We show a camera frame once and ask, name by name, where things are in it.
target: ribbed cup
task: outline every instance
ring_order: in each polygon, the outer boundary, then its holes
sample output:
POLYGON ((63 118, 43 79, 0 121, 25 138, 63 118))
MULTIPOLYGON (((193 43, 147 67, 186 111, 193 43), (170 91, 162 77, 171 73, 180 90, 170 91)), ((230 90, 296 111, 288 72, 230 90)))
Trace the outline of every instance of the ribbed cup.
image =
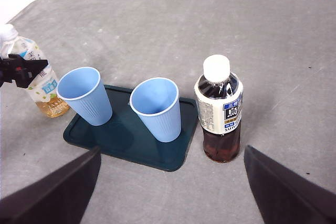
POLYGON ((167 78, 152 78, 132 92, 130 106, 160 142, 171 142, 181 132, 179 89, 167 78))
POLYGON ((74 69, 59 81, 57 95, 93 126, 110 120, 112 107, 100 73, 92 67, 74 69))

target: bottle label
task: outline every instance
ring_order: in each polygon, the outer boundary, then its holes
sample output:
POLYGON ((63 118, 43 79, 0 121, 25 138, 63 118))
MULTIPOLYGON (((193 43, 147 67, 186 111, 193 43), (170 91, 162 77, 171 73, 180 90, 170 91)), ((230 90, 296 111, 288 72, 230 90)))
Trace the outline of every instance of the bottle label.
POLYGON ((199 80, 196 82, 194 90, 201 126, 214 134, 226 134, 234 131, 242 118, 243 84, 241 81, 237 78, 238 88, 231 96, 225 99, 211 99, 199 91, 199 80))
MULTIPOLYGON (((24 37, 21 37, 21 40, 14 45, 12 53, 20 54, 25 60, 46 59, 37 44, 24 37)), ((58 78, 51 65, 48 65, 34 78, 26 90, 35 102, 49 102, 57 97, 57 84, 58 78)))
POLYGON ((243 93, 240 93, 239 97, 230 103, 223 105, 224 111, 224 130, 225 133, 234 131, 240 122, 241 108, 243 103, 243 93))
POLYGON ((201 125, 209 130, 214 130, 214 109, 209 103, 197 99, 198 118, 201 125))

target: blue plastic cup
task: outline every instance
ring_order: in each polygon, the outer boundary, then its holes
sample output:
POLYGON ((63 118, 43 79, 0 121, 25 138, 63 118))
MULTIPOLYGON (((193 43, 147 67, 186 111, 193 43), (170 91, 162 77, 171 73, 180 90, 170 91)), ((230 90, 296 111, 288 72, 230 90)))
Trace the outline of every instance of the blue plastic cup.
POLYGON ((130 97, 130 106, 160 142, 171 142, 181 133, 181 113, 177 85, 167 78, 141 82, 130 97))
POLYGON ((93 126, 106 123, 112 116, 109 98, 95 68, 76 68, 65 74, 59 80, 57 95, 93 126))

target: plastic tray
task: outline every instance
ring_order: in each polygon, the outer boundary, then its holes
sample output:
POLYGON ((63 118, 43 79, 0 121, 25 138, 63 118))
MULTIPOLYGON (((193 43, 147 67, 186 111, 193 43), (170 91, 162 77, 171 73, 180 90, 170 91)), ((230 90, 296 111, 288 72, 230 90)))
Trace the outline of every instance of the plastic tray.
POLYGON ((131 162, 173 172, 188 152, 198 123, 195 100, 180 98, 182 131, 169 143, 159 142, 128 105, 132 89, 105 85, 112 104, 112 118, 102 126, 91 126, 76 114, 63 133, 69 144, 91 149, 131 162))

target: cup rim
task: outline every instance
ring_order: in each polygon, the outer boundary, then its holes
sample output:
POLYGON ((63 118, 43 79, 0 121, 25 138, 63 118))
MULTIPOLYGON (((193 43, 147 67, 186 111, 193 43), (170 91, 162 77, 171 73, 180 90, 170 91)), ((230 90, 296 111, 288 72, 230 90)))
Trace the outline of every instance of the cup rim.
POLYGON ((150 79, 147 79, 147 80, 144 80, 143 82, 141 82, 140 84, 138 84, 132 91, 131 93, 131 96, 130 96, 130 106, 132 108, 132 110, 138 114, 138 115, 141 115, 141 116, 146 116, 146 117, 153 117, 153 116, 157 116, 157 115, 161 115, 165 112, 167 112, 168 110, 170 110, 175 104, 176 104, 176 101, 179 99, 179 91, 178 91, 178 87, 176 85, 176 83, 174 81, 172 81, 171 79, 168 79, 168 78, 165 78, 165 77, 153 77, 153 78, 150 78, 150 79), (155 113, 155 114, 145 114, 145 113, 142 113, 140 111, 138 111, 134 106, 133 106, 133 103, 132 103, 132 98, 133 98, 133 95, 134 95, 134 92, 142 85, 144 84, 145 82, 148 82, 148 81, 151 81, 151 80, 157 80, 157 79, 163 79, 163 80, 167 80, 167 81, 170 81, 171 83, 173 83, 173 85, 175 86, 175 89, 176 89, 176 97, 174 99, 174 101, 172 102, 172 104, 166 108, 165 110, 163 111, 160 111, 158 113, 155 113))
POLYGON ((64 76, 62 76, 62 78, 59 80, 59 82, 58 82, 58 84, 57 84, 57 89, 56 89, 57 96, 60 97, 61 99, 65 100, 65 101, 75 101, 75 100, 79 100, 79 99, 81 99, 81 98, 83 98, 83 97, 88 96, 90 93, 92 93, 92 92, 97 88, 97 86, 99 85, 99 83, 100 83, 100 79, 101 79, 101 78, 100 78, 100 72, 99 72, 96 68, 93 68, 93 67, 79 67, 79 68, 72 69, 72 70, 70 70, 69 72, 67 72, 64 76), (75 97, 75 98, 65 98, 65 97, 61 96, 61 95, 59 94, 59 92, 58 92, 58 87, 59 87, 59 84, 60 84, 60 83, 62 82, 62 80, 64 79, 64 77, 68 76, 69 74, 71 74, 71 73, 74 72, 74 71, 77 71, 77 70, 79 70, 79 69, 83 69, 83 68, 86 68, 86 69, 93 69, 94 71, 97 72, 97 74, 98 74, 98 80, 97 80, 97 83, 94 85, 94 87, 93 87, 89 92, 87 92, 87 93, 85 93, 85 94, 82 94, 82 95, 79 96, 79 97, 75 97))

